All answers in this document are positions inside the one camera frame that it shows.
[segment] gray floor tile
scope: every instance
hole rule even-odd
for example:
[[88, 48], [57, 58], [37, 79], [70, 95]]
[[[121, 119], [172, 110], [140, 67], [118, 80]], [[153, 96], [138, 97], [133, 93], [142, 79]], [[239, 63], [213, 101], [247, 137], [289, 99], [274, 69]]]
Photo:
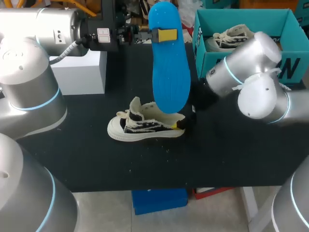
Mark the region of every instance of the gray floor tile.
[[131, 232], [131, 191], [74, 193], [80, 208], [78, 232]]
[[186, 207], [136, 216], [132, 232], [247, 232], [247, 220], [238, 189], [201, 200]]

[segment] sneaker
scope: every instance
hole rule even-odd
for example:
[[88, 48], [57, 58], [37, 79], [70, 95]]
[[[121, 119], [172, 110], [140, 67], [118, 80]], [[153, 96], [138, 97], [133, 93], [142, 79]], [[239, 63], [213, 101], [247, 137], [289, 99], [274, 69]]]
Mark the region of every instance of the sneaker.
[[111, 138], [123, 142], [155, 137], [174, 138], [184, 133], [184, 122], [184, 115], [165, 114], [155, 102], [141, 105], [140, 98], [135, 97], [129, 110], [118, 112], [109, 122], [107, 132]]
[[234, 26], [223, 33], [214, 33], [213, 37], [205, 40], [208, 52], [229, 52], [242, 45], [254, 33], [244, 24]]

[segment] white pedestal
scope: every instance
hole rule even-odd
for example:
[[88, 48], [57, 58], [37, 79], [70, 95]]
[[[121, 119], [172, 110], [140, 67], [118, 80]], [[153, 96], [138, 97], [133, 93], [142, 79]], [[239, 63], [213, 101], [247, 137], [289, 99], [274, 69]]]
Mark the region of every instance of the white pedestal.
[[63, 95], [105, 92], [107, 52], [88, 51], [83, 57], [65, 57], [52, 69]]

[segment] white shoe sole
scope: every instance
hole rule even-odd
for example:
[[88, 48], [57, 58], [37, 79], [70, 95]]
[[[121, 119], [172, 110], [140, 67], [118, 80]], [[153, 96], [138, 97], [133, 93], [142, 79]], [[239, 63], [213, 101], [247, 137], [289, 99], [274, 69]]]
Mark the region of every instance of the white shoe sole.
[[119, 120], [117, 117], [114, 117], [107, 126], [108, 135], [118, 141], [122, 142], [135, 142], [148, 138], [176, 138], [183, 135], [184, 130], [165, 130], [151, 133], [138, 133], [138, 134], [129, 134], [125, 133], [122, 127], [113, 125], [114, 120]]

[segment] shoe insole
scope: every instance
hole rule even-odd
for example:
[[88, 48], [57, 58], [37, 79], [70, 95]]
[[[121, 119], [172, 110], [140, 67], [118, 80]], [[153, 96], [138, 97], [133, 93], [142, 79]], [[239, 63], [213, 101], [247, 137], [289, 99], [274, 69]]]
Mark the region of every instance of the shoe insole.
[[177, 29], [177, 40], [152, 43], [154, 100], [162, 112], [176, 113], [188, 100], [191, 82], [177, 8], [169, 2], [155, 4], [149, 12], [149, 28]]

